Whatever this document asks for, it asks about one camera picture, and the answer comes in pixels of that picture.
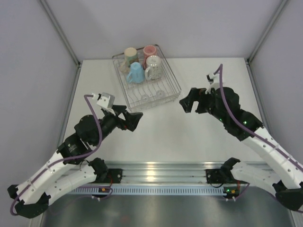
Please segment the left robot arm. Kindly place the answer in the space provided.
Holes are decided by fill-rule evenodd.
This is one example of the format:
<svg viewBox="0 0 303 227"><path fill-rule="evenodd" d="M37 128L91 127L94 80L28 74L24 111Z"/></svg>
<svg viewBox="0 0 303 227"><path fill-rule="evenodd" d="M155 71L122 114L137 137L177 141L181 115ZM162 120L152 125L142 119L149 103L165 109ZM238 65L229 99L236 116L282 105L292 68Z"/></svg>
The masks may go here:
<svg viewBox="0 0 303 227"><path fill-rule="evenodd" d="M113 112L104 110L101 119L97 119L94 113L83 116L75 125L75 132L65 139L40 170L27 181L7 189L14 200L10 207L11 215L35 218L70 191L107 179L108 167L101 158L89 161L66 177L63 174L95 153L114 129L134 131L143 117L142 112L128 112L124 105L114 105L112 109Z"/></svg>

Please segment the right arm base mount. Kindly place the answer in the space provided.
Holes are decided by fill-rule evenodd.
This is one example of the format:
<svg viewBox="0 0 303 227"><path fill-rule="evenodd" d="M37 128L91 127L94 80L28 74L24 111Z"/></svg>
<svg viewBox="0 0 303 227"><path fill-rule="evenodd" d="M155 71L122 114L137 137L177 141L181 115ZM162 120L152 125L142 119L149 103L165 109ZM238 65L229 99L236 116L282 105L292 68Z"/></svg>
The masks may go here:
<svg viewBox="0 0 303 227"><path fill-rule="evenodd" d="M231 157L219 168L206 169L205 173L207 183L211 185L219 184L220 187L227 183L237 183L238 180L233 177L231 170L233 169L233 166L239 162L239 159Z"/></svg>

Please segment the cream floral mug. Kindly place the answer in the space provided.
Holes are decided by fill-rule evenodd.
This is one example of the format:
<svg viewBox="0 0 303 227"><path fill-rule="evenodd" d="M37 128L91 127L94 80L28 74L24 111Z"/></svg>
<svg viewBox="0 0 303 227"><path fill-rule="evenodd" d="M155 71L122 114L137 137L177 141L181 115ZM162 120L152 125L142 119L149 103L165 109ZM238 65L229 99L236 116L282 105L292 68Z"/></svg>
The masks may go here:
<svg viewBox="0 0 303 227"><path fill-rule="evenodd" d="M134 62L139 62L138 52L133 47L128 47L124 50L124 61L120 65L120 71L126 73L129 71L130 66Z"/></svg>

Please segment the pink patterned mug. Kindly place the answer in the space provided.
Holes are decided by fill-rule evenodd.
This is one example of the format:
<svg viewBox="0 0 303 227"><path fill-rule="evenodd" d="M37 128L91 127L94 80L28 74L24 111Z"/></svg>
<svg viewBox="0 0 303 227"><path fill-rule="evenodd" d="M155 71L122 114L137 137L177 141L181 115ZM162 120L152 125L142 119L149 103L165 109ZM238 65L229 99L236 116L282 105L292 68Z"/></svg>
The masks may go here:
<svg viewBox="0 0 303 227"><path fill-rule="evenodd" d="M147 58L152 55L157 55L157 48L154 45L145 46L143 48L143 62L146 62Z"/></svg>

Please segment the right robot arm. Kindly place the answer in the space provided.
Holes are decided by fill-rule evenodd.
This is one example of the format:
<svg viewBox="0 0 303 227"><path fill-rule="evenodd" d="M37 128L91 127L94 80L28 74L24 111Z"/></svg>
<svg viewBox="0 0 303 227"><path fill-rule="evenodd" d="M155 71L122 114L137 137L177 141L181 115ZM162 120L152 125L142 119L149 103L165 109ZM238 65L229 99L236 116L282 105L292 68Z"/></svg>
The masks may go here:
<svg viewBox="0 0 303 227"><path fill-rule="evenodd" d="M218 119L230 135L257 153L274 171L270 175L229 158L221 166L222 179L229 183L234 180L251 183L270 193L287 209L302 212L303 165L275 141L254 114L241 109L239 95L229 87L212 88L210 92L194 87L179 103L189 113L194 102L198 103L196 113L208 113Z"/></svg>

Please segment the light blue mug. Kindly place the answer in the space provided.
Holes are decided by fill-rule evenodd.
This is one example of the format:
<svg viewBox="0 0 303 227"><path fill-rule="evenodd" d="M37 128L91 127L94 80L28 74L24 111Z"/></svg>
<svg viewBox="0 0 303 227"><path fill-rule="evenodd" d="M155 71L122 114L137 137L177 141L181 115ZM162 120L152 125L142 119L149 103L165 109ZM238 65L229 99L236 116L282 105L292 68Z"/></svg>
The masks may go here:
<svg viewBox="0 0 303 227"><path fill-rule="evenodd" d="M130 72L126 77L128 83L142 83L145 81L144 69L142 65L138 62L133 62L130 65Z"/></svg>

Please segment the clear glass tumbler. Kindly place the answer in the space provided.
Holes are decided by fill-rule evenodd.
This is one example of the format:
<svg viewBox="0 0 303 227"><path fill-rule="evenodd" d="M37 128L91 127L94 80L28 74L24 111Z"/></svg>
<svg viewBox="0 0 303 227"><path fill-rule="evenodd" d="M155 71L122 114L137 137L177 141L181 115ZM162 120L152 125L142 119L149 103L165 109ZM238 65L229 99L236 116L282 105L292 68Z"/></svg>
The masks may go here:
<svg viewBox="0 0 303 227"><path fill-rule="evenodd" d="M147 94L142 95L142 97L141 97L142 103L147 103L147 102L149 102L149 100L150 100L150 97Z"/></svg>
<svg viewBox="0 0 303 227"><path fill-rule="evenodd" d="M165 97L165 92L163 90L158 90L156 92L156 96L157 96L157 98L163 98L163 97Z"/></svg>

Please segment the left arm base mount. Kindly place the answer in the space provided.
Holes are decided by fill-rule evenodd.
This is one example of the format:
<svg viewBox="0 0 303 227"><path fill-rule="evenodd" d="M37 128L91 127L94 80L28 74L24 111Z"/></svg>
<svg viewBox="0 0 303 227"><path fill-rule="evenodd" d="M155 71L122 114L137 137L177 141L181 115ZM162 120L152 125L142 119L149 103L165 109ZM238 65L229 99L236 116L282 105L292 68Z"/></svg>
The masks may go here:
<svg viewBox="0 0 303 227"><path fill-rule="evenodd" d="M123 170L121 168L108 168L105 161L95 158L89 162L96 175L93 183L121 183Z"/></svg>

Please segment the white mug orange interior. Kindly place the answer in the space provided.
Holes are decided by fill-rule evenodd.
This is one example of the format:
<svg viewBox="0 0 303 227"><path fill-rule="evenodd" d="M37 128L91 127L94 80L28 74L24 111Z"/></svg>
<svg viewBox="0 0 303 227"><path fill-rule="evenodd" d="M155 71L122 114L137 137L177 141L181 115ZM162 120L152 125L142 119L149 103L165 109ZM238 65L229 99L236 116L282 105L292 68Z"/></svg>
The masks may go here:
<svg viewBox="0 0 303 227"><path fill-rule="evenodd" d="M147 80L157 80L162 77L162 59L159 56L152 55L146 59L146 69L144 75Z"/></svg>

